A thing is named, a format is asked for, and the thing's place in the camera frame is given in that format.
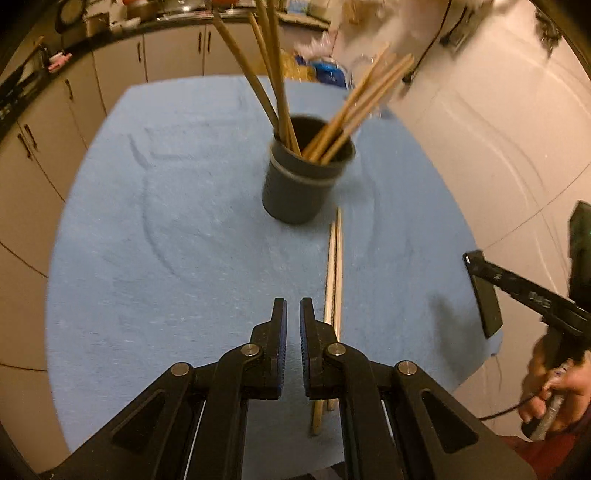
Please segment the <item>kitchen cabinet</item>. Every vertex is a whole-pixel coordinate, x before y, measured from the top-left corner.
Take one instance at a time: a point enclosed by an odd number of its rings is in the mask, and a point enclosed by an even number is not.
[[[62,208],[15,124],[0,144],[0,242],[47,275]]]
[[[146,82],[144,38],[121,40],[93,52],[100,94],[108,112],[127,88]]]
[[[82,140],[89,147],[106,116],[92,55],[82,57],[57,81],[66,91]]]
[[[47,369],[46,283],[43,275],[0,247],[0,364]]]
[[[18,119],[43,172],[65,199],[86,146],[78,131],[61,82],[52,83]]]
[[[258,75],[265,75],[265,64],[250,24],[228,23],[228,30]],[[203,73],[205,75],[242,75],[238,62],[213,25],[207,25]]]
[[[205,26],[170,28],[144,35],[149,82],[203,75]]]

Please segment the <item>wooden stick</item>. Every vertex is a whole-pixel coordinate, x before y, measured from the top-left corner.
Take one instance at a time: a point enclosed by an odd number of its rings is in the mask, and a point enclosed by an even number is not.
[[[287,97],[285,96],[283,68],[281,64],[281,49],[279,47],[279,27],[274,0],[267,0],[267,17],[269,20],[269,39],[271,41],[271,47],[267,45],[267,48],[269,49],[271,64],[274,64],[275,67],[275,97],[277,98],[277,112],[279,113],[280,138],[284,145],[291,147],[294,153],[300,155],[300,147],[298,146],[294,127],[291,123],[290,111],[287,105]],[[282,126],[284,128],[283,137],[281,136]]]
[[[340,207],[336,209],[336,256],[335,256],[335,312],[333,327],[336,340],[340,342],[340,323],[343,311],[343,215]],[[328,402],[328,410],[334,410],[336,399]]]
[[[267,76],[269,77],[269,81],[272,84],[271,63],[269,62],[269,54],[267,52],[265,38],[262,35],[261,27],[258,23],[256,23],[255,15],[252,12],[248,14],[248,21],[251,23],[252,32],[255,34],[256,43],[258,43],[259,50],[261,51],[262,61],[265,63],[265,70],[267,71]]]
[[[277,100],[277,116],[279,117],[279,138],[285,146],[289,146],[287,124],[285,123],[286,117],[289,117],[289,111],[287,111],[287,103],[285,101],[285,90],[279,52],[279,35],[277,33],[277,16],[273,0],[267,0],[267,18],[269,20],[267,50],[269,52],[271,68],[273,69],[275,97]]]
[[[351,122],[351,120],[360,112],[362,111],[367,105],[379,95],[380,92],[383,90],[385,84],[390,82],[394,77],[398,75],[400,69],[409,69],[410,65],[412,65],[414,58],[412,54],[405,55],[402,60],[395,63],[391,68],[389,68],[386,72],[384,72],[381,77],[375,79],[375,82],[372,86],[361,96],[359,101],[353,106],[353,108],[349,109],[347,115],[345,116],[344,124],[347,125]]]
[[[324,290],[324,323],[333,323],[335,306],[335,267],[336,267],[336,223],[330,224],[329,257],[326,265],[326,288]]]
[[[322,414],[324,413],[324,404],[326,400],[315,400],[314,409],[312,413],[312,435],[320,434],[320,427],[322,426]]]
[[[333,308],[335,306],[335,257],[336,257],[336,224],[330,224],[329,255],[326,265],[326,287],[324,289],[324,323],[332,324]],[[322,425],[322,414],[324,412],[324,400],[314,402],[314,413],[312,415],[312,435],[320,433]]]
[[[279,127],[279,120],[277,118],[277,114],[275,113],[273,105],[272,105],[271,101],[269,100],[269,97],[267,96],[265,89],[262,87],[261,82],[259,81],[259,79],[255,75],[254,70],[252,69],[252,67],[248,63],[248,60],[246,59],[246,57],[242,53],[242,50],[240,50],[240,47],[238,47],[236,40],[234,40],[234,38],[232,37],[232,34],[228,31],[228,28],[222,22],[222,19],[219,17],[219,14],[215,14],[215,13],[213,14],[212,22],[213,22],[213,26],[216,27],[216,30],[219,32],[219,34],[223,38],[224,42],[226,42],[226,45],[228,46],[228,48],[230,49],[230,51],[234,55],[234,58],[236,59],[236,61],[240,65],[240,68],[242,69],[242,73],[244,73],[244,76],[248,80],[248,83],[250,83],[252,90],[254,90],[255,95],[258,98],[259,102],[261,103],[263,110],[267,114],[267,117],[269,117],[269,120],[271,121],[271,125],[273,125],[273,130],[275,132],[277,132],[278,127]]]
[[[368,92],[365,96],[365,100],[361,102],[358,108],[351,113],[351,120],[347,123],[341,133],[340,137],[330,146],[328,151],[320,159],[320,165],[327,165],[330,160],[335,156],[339,149],[345,144],[347,139],[355,133],[359,126],[363,123],[365,118],[373,111],[376,105],[382,100],[382,98],[388,93],[397,81],[408,71],[413,64],[414,59],[407,59],[399,62],[394,70],[386,76],[380,83],[376,85],[377,89],[372,92]]]
[[[378,56],[375,59],[374,64],[368,70],[368,72],[364,75],[363,79],[359,84],[354,88],[354,90],[350,93],[349,97],[340,108],[338,113],[333,117],[333,119],[324,126],[324,128],[316,135],[317,137],[320,136],[318,142],[314,144],[312,148],[310,146],[304,149],[304,158],[310,160],[312,163],[318,161],[320,156],[324,153],[326,148],[329,146],[331,140],[334,138],[335,134],[342,128],[343,120],[351,106],[357,101],[360,95],[365,91],[370,78],[372,77],[372,73],[376,70],[378,65],[382,63],[382,59],[385,57],[386,52],[390,47],[390,43],[386,43],[384,48],[380,50]]]

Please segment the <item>blue tablecloth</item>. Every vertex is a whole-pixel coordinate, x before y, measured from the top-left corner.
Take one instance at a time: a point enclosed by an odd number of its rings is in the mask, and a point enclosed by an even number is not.
[[[329,119],[341,89],[288,83],[292,113]],[[460,210],[395,118],[366,121],[357,155],[309,225],[261,205],[271,127],[241,77],[133,87],[101,127],[68,199],[47,299],[49,374],[71,449],[171,364],[248,341],[288,303],[283,396],[251,402],[245,479],[343,459],[338,413],[309,436],[298,302],[322,317],[329,223],[343,209],[342,339],[369,359],[409,359],[451,390],[499,348],[484,338],[462,254]]]

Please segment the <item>black cord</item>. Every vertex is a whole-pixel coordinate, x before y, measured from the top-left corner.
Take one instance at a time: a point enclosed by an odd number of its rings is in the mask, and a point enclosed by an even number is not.
[[[460,23],[462,23],[462,20],[464,20],[464,17],[466,16],[466,13],[468,12],[468,7],[467,5],[464,7],[464,10],[462,11],[462,14],[460,16],[460,19],[456,22],[456,24],[452,27],[452,29],[447,32],[444,36],[442,36],[439,39],[439,43],[443,46],[446,46],[449,43],[449,39],[452,37],[452,33],[454,33],[454,31],[456,30],[456,28],[460,25]]]
[[[538,393],[532,393],[528,397],[525,397],[523,400],[521,400],[517,405],[513,405],[512,407],[510,407],[510,408],[508,408],[506,410],[498,411],[497,413],[493,413],[492,415],[489,415],[487,417],[480,417],[478,420],[480,420],[480,421],[487,421],[487,420],[495,419],[497,417],[502,417],[503,415],[507,415],[508,413],[511,413],[512,411],[517,410],[518,408],[521,408],[523,405],[525,405],[526,403],[528,403],[532,398],[537,397],[539,394],[540,394],[539,392]]]
[[[417,69],[418,69],[419,65],[421,64],[421,62],[423,61],[423,59],[425,58],[425,56],[427,55],[427,53],[429,52],[429,50],[431,49],[433,44],[437,41],[437,38],[439,37],[439,35],[441,34],[441,31],[443,30],[443,25],[445,25],[445,20],[447,20],[447,14],[449,13],[449,9],[451,6],[452,6],[452,0],[449,0],[449,2],[447,3],[447,8],[445,10],[445,13],[443,14],[443,19],[441,21],[441,27],[439,27],[437,34],[433,37],[433,39],[431,40],[431,43],[425,49],[425,51],[423,52],[423,55],[421,55],[421,58],[418,59],[418,62],[414,66],[414,68],[402,78],[402,81],[404,83],[406,83],[407,85],[409,85],[410,83],[413,82],[414,76],[417,73]]]

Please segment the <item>utensil holder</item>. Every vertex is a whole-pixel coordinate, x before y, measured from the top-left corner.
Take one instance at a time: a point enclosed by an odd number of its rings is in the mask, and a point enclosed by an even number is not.
[[[292,116],[291,120],[301,150],[326,124],[310,116]],[[325,166],[304,160],[274,139],[262,191],[263,207],[280,222],[291,225],[309,222],[318,214],[330,189],[354,156],[355,147],[350,138]]]

